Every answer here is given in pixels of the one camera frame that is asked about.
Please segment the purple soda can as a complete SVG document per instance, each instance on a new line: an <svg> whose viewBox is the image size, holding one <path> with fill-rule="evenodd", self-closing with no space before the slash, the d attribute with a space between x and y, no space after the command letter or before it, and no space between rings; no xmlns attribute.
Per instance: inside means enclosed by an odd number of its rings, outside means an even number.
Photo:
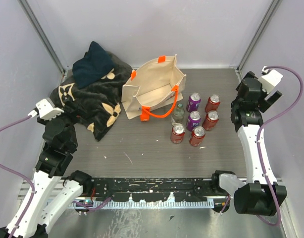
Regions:
<svg viewBox="0 0 304 238"><path fill-rule="evenodd" d="M192 111L197 111L201 102L201 96L199 93L194 92L189 96L186 110L190 113Z"/></svg>
<svg viewBox="0 0 304 238"><path fill-rule="evenodd" d="M192 131L201 122L201 114L198 111L192 111L188 115L186 129Z"/></svg>

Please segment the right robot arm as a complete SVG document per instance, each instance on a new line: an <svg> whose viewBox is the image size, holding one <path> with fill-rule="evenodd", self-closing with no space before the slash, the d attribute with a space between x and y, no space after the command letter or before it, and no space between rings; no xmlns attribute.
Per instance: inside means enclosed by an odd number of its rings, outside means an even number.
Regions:
<svg viewBox="0 0 304 238"><path fill-rule="evenodd" d="M282 77L274 69L263 70L261 77L248 72L231 103L231 121L243 148L247 179L242 181L234 172L216 170L210 188L216 195L230 195L239 214L274 216L287 196L270 166L262 128L266 124L262 113L282 96L279 91L272 92Z"/></svg>

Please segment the beige canvas tote bag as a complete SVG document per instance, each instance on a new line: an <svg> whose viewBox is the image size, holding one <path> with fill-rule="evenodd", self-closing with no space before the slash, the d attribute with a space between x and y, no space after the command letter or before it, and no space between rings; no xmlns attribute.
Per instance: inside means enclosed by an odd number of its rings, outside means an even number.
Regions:
<svg viewBox="0 0 304 238"><path fill-rule="evenodd" d="M183 99L186 75L177 67L177 56L159 56L131 73L122 86L121 103L128 119L165 118Z"/></svg>

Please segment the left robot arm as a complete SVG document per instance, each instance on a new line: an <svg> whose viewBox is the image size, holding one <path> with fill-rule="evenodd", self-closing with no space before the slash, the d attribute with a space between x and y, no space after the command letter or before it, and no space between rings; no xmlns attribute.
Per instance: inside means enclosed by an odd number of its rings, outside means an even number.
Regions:
<svg viewBox="0 0 304 238"><path fill-rule="evenodd" d="M75 171L63 182L60 193L47 204L77 150L74 125L85 115L84 108L72 101L66 101L60 109L49 99L39 101L28 114L28 119L37 116L37 121L45 125L45 144L33 178L21 176L30 188L16 215L7 226L0 228L0 238L46 238L65 209L77 197L91 194L92 177L82 171Z"/></svg>

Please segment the red soda can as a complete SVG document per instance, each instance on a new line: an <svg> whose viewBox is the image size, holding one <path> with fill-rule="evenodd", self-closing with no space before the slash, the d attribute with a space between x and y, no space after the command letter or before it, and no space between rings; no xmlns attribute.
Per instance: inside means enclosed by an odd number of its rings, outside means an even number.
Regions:
<svg viewBox="0 0 304 238"><path fill-rule="evenodd" d="M207 105L205 106L204 111L206 113L210 111L217 111L221 103L220 97L217 94L213 94L208 98Z"/></svg>
<svg viewBox="0 0 304 238"><path fill-rule="evenodd" d="M196 126L191 133L189 143L192 146L199 146L205 137L205 129L202 126Z"/></svg>
<svg viewBox="0 0 304 238"><path fill-rule="evenodd" d="M181 123L177 123L172 127L170 140L172 143L179 144L183 141L185 135L185 127Z"/></svg>
<svg viewBox="0 0 304 238"><path fill-rule="evenodd" d="M206 130L206 131L211 131L213 130L213 128L216 126L216 124L219 121L219 114L217 111L209 111L206 116L205 119L203 121L202 127Z"/></svg>

